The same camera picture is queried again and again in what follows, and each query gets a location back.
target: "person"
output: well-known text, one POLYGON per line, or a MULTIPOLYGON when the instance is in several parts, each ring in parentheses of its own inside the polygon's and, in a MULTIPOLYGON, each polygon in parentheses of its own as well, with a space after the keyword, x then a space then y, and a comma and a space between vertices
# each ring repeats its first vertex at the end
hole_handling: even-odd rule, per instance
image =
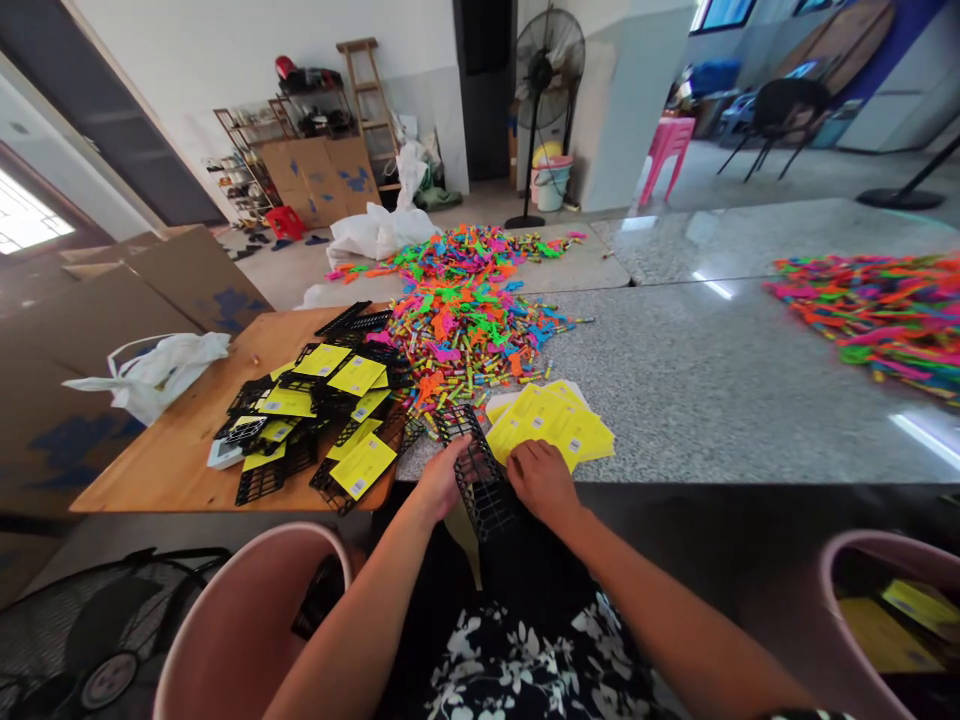
POLYGON ((440 523, 459 500, 454 465, 471 442, 454 440, 427 463, 266 720, 673 718, 654 697, 650 663, 698 719, 833 717, 584 507, 544 441, 509 457, 510 485, 532 517, 502 533, 499 552, 484 544, 481 557, 491 546, 495 560, 478 592, 440 523))

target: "white bucket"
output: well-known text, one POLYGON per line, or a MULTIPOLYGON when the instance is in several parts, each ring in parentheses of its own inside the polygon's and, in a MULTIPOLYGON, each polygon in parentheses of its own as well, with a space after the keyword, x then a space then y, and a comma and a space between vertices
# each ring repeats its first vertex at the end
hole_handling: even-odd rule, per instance
POLYGON ((531 177, 530 197, 537 203, 540 212, 556 212, 563 206, 573 158, 569 155, 547 160, 534 171, 531 177))

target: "hand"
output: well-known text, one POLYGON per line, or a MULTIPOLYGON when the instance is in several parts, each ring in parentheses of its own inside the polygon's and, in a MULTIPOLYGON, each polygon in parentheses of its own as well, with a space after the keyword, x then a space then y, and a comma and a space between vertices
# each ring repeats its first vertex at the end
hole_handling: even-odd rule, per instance
POLYGON ((410 501, 417 505, 431 527, 447 516, 460 497, 453 466, 472 440, 473 435, 459 437, 430 458, 410 495, 410 501))
POLYGON ((507 477, 527 509, 556 535, 583 514, 567 463, 546 440, 517 445, 507 458, 507 477))

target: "chair leg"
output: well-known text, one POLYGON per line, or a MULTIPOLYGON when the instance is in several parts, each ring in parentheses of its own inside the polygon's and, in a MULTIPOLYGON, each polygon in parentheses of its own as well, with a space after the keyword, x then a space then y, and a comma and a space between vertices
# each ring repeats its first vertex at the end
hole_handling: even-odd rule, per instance
POLYGON ((653 195, 653 188, 657 184, 657 179, 660 177, 660 171, 663 170, 663 165, 666 162, 666 158, 658 155, 655 158, 652 158, 653 162, 650 163, 650 174, 647 175, 647 182, 644 183, 643 192, 640 194, 640 205, 646 205, 650 201, 650 196, 653 195))
POLYGON ((733 151, 733 154, 732 154, 730 157, 727 158, 727 161, 721 166, 721 168, 720 168, 719 170, 717 170, 717 175, 719 175, 720 173, 723 172, 723 168, 725 168, 727 165, 730 164, 730 161, 733 160, 733 156, 736 155, 738 152, 740 152, 740 148, 742 148, 744 145, 746 145, 746 144, 747 144, 747 140, 749 140, 749 139, 750 139, 750 136, 747 135, 746 133, 744 133, 743 140, 740 141, 740 144, 737 145, 737 149, 734 150, 734 151, 733 151))
POLYGON ((800 154, 800 151, 803 150, 807 143, 809 142, 808 138, 804 138, 803 142, 797 145, 797 149, 794 150, 793 155, 790 156, 790 159, 787 160, 787 164, 783 167, 783 170, 780 172, 780 177, 777 178, 777 182, 783 180, 783 176, 787 174, 787 170, 790 169, 790 166, 793 164, 793 161, 797 159, 797 155, 800 154))
POLYGON ((760 166, 763 165, 763 160, 764 158, 766 158, 767 153, 770 152, 770 145, 772 145, 772 143, 773 143, 772 140, 767 140, 763 144, 763 147, 760 148, 760 152, 757 154, 757 159, 753 161, 753 166, 750 168, 750 172, 748 172, 747 176, 743 179, 744 185, 746 185, 747 182, 749 182, 750 177, 753 175, 753 173, 759 170, 760 166))
POLYGON ((767 155, 770 154, 770 145, 764 143, 763 151, 760 153, 760 164, 757 165, 757 172, 760 172, 763 169, 763 163, 767 160, 767 155))
POLYGON ((673 186, 677 184, 677 180, 680 178, 680 168, 683 167, 683 161, 686 157, 686 150, 677 155, 677 162, 673 166, 673 175, 670 177, 670 186, 667 188, 667 196, 663 199, 664 202, 669 202, 670 200, 670 193, 673 192, 673 186))

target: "electric fan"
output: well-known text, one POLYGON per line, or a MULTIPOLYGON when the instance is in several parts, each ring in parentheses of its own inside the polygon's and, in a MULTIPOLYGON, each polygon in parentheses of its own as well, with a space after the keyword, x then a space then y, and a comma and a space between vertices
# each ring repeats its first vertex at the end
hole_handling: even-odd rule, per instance
POLYGON ((220 548, 153 549, 84 570, 0 612, 0 718, 149 720, 160 672, 220 548), (206 559, 196 568, 178 560, 206 559))
MULTIPOLYGON (((527 172, 532 170, 533 149, 540 129, 567 113, 567 128, 573 122, 573 104, 583 76, 583 32, 566 10, 550 8, 533 18, 520 33, 517 58, 517 123, 530 130, 527 172)), ((538 227, 541 217, 530 215, 530 177, 524 183, 523 215, 512 217, 505 228, 538 227)))

